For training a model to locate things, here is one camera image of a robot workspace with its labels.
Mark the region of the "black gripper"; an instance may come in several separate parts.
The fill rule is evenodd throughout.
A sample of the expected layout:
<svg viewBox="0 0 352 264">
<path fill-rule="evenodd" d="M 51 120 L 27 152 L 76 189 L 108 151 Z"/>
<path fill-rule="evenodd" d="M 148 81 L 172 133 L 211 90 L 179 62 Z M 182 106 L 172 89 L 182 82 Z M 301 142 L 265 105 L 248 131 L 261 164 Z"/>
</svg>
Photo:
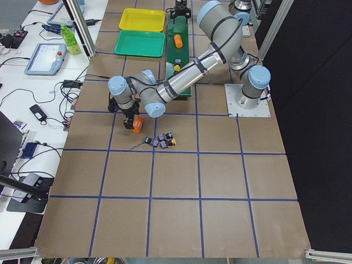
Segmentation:
<svg viewBox="0 0 352 264">
<path fill-rule="evenodd" d="M 134 115 L 139 115 L 139 102 L 140 100 L 133 99 L 132 97 L 128 98 L 128 101 L 126 103 L 119 103 L 117 102 L 117 99 L 112 96 L 109 99 L 108 103 L 108 110 L 111 113 L 115 113 L 118 110 L 121 110 L 122 113 L 126 116 L 126 118 L 123 121 L 123 125 L 126 129 L 132 130 L 133 129 L 133 118 Z"/>
<path fill-rule="evenodd" d="M 191 9 L 188 7 L 187 0 L 176 0 L 175 6 L 170 8 L 169 11 L 171 19 L 175 19 L 176 17 L 191 18 Z"/>
</svg>

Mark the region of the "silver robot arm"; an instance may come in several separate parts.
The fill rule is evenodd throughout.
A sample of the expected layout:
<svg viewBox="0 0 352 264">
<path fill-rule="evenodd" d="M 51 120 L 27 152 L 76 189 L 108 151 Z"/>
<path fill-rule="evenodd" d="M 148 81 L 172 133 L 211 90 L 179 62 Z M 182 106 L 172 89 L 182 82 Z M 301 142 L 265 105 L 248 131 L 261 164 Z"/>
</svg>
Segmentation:
<svg viewBox="0 0 352 264">
<path fill-rule="evenodd" d="M 218 65 L 228 64 L 243 82 L 235 100 L 239 107 L 254 109 L 263 90 L 271 80 L 270 71 L 255 64 L 241 46 L 241 19 L 235 18 L 219 1 L 207 2 L 199 11 L 197 23 L 210 39 L 208 48 L 181 68 L 176 74 L 156 82 L 153 72 L 144 70 L 134 76 L 114 76 L 108 81 L 108 110 L 122 111 L 126 129 L 133 129 L 134 117 L 139 114 L 139 102 L 151 118 L 166 111 L 166 104 L 177 98 L 186 88 L 208 75 Z"/>
<path fill-rule="evenodd" d="M 241 19 L 241 25 L 245 26 L 250 21 L 251 1 L 230 1 L 228 10 L 237 20 Z M 175 22 L 176 17 L 185 17 L 186 23 L 191 18 L 191 9 L 187 5 L 187 0 L 175 1 L 173 8 L 167 8 L 166 13 L 170 13 L 170 18 Z"/>
</svg>

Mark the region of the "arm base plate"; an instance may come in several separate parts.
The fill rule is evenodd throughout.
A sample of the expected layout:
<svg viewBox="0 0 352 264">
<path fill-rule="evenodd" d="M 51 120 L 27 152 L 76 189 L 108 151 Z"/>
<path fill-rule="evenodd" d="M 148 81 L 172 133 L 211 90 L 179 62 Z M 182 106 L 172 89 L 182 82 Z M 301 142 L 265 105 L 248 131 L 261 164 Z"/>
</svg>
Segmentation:
<svg viewBox="0 0 352 264">
<path fill-rule="evenodd" d="M 268 100 L 265 92 L 252 99 L 243 94 L 243 84 L 224 84 L 229 117 L 270 118 Z"/>
</svg>

